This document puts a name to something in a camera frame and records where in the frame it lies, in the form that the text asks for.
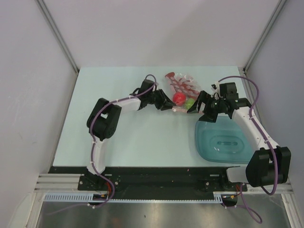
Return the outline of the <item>red fake food ball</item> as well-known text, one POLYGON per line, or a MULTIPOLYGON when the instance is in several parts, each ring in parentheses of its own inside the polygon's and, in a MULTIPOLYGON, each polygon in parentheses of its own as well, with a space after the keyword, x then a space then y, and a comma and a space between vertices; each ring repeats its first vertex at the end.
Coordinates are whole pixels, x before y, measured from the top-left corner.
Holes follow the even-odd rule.
POLYGON ((173 95, 172 101, 177 105, 177 106, 182 106, 186 102, 186 95, 181 92, 176 92, 173 95))

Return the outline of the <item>green fake food ball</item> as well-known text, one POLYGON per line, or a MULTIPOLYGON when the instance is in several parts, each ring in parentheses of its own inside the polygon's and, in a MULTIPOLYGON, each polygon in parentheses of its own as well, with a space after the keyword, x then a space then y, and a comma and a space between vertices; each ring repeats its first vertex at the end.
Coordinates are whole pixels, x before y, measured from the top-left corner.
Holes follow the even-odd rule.
POLYGON ((195 103, 195 100, 193 98, 189 98, 184 103, 184 106, 187 110, 189 110, 194 105, 194 103, 195 103))

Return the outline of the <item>clear zip top bag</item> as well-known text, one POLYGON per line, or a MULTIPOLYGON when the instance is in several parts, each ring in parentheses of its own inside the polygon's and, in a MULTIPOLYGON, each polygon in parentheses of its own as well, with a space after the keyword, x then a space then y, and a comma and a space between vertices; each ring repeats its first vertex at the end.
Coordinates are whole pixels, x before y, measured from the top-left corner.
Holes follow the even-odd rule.
MULTIPOLYGON (((164 77, 167 80, 167 83, 172 93, 172 95, 170 96, 171 100, 176 92, 184 93, 186 95, 186 100, 189 98, 193 98, 194 100, 196 100, 199 96, 201 87, 199 86, 198 82, 190 75, 169 72, 164 77)), ((175 106, 172 111, 186 113, 187 109, 184 105, 182 105, 175 106)))

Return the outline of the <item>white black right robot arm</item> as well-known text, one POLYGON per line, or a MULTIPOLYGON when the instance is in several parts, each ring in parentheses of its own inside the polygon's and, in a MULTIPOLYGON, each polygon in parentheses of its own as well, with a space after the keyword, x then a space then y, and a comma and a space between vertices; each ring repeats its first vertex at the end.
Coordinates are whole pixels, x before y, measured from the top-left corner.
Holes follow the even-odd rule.
POLYGON ((244 163, 219 178, 223 190, 236 183, 265 187, 287 182, 291 152, 281 147, 256 119, 252 104, 237 92, 216 98, 201 91, 188 113, 203 112, 195 126, 195 147, 207 161, 244 163))

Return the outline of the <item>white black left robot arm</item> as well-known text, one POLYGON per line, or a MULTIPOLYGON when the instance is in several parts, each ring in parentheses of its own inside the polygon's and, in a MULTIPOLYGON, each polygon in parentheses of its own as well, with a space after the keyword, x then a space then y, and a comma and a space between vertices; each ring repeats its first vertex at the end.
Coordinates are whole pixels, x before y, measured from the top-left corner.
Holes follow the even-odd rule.
POLYGON ((172 109, 175 103, 162 89, 157 88, 156 81, 149 79, 144 79, 141 87, 125 98, 112 101, 104 98, 97 100, 86 122, 93 141, 85 176, 93 189, 99 190, 105 184, 106 180, 101 173, 105 170, 106 144, 114 135, 120 116, 141 110, 147 105, 154 105, 156 109, 165 111, 172 109))

